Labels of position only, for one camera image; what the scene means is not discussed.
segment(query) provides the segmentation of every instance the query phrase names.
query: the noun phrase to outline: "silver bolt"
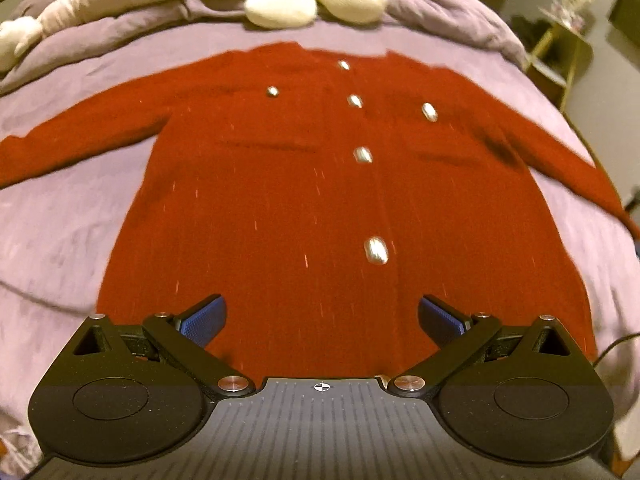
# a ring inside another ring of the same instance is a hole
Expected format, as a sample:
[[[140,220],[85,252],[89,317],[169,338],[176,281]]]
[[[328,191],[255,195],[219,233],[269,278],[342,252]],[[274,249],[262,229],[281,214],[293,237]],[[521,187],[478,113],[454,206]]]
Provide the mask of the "silver bolt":
[[[406,392],[417,392],[424,388],[425,382],[422,377],[415,375],[403,375],[394,381],[396,387]]]
[[[244,377],[229,375],[218,381],[218,387],[226,392],[240,392],[249,386],[249,381]]]

